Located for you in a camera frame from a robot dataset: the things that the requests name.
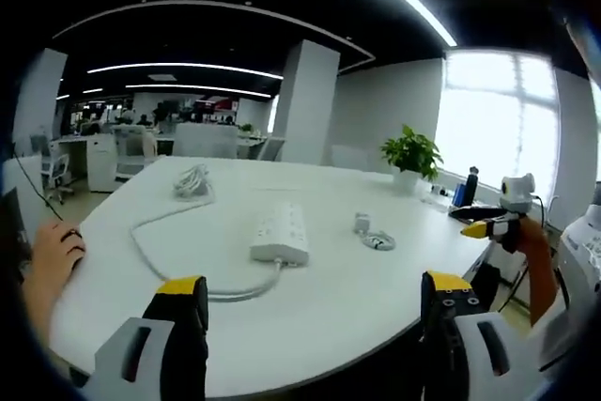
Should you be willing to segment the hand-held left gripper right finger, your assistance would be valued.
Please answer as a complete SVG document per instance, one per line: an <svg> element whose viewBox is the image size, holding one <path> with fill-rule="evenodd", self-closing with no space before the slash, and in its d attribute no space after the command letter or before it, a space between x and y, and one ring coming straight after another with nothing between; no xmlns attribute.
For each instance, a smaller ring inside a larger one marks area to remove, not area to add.
<svg viewBox="0 0 601 401"><path fill-rule="evenodd" d="M524 337L465 279L422 276L424 400L524 400Z"/></svg>

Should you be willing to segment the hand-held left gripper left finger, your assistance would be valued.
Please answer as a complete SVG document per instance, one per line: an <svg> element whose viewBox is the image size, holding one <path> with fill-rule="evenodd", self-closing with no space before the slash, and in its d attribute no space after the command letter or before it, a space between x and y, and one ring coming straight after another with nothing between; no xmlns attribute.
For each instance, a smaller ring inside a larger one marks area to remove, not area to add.
<svg viewBox="0 0 601 401"><path fill-rule="evenodd" d="M208 360L206 278L161 285L95 353L87 400L204 400Z"/></svg>

